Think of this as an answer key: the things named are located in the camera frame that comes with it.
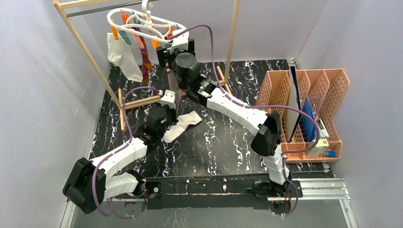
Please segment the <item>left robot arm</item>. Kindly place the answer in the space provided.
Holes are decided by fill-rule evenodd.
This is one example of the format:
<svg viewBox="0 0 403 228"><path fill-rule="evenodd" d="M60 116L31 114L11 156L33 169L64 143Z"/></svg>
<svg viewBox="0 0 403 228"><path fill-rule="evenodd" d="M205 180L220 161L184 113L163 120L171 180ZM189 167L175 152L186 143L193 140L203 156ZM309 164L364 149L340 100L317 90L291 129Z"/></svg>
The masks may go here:
<svg viewBox="0 0 403 228"><path fill-rule="evenodd" d="M145 123L121 146L91 160L77 160L62 190L63 195L89 214L104 200L145 192L146 180L139 173L127 171L117 175L117 172L150 154L176 119L175 109L167 105L152 107Z"/></svg>

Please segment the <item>white fluffy sock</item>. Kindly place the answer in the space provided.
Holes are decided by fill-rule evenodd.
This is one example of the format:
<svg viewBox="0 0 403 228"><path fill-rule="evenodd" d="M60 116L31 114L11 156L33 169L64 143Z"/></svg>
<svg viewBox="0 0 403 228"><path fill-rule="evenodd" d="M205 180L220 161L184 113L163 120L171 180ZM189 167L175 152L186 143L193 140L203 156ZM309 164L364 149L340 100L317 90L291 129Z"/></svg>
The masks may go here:
<svg viewBox="0 0 403 228"><path fill-rule="evenodd" d="M201 117L195 111L178 116L178 122L165 132L163 141L165 143L173 142L185 132L189 125L197 125L201 121Z"/></svg>
<svg viewBox="0 0 403 228"><path fill-rule="evenodd" d="M116 40L113 33L107 34L108 61L118 66L124 76L131 81L142 82L143 74L137 64L129 45L119 36Z"/></svg>

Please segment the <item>grey sock with red stripes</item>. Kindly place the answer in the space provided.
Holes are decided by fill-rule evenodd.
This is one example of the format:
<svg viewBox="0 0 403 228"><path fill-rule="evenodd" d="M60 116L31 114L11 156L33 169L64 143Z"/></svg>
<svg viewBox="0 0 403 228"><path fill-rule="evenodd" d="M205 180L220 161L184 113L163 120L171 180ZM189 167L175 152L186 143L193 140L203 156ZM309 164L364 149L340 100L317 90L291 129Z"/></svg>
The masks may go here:
<svg viewBox="0 0 403 228"><path fill-rule="evenodd" d="M179 104L181 102L182 96L180 94L180 89L179 89L176 77L175 77L173 71L171 70L171 68L169 67L168 59L165 59L165 70L166 70L167 76L168 76L169 90L174 91L175 104L176 104L176 108L178 108Z"/></svg>

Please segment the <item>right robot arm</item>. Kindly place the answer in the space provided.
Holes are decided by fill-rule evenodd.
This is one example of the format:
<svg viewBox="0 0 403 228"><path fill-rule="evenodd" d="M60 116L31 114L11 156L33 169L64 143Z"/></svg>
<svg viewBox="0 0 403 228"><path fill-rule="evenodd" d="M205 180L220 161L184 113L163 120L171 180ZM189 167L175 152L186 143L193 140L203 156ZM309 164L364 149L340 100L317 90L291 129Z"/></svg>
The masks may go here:
<svg viewBox="0 0 403 228"><path fill-rule="evenodd" d="M194 48L180 51L178 48L155 47L161 67L169 74L170 89L176 93L184 91L197 104L218 111L241 124L253 136L252 150L263 157L271 182L284 185L289 175L281 155L281 116L273 111L268 114L221 91L220 83L200 74L200 63Z"/></svg>

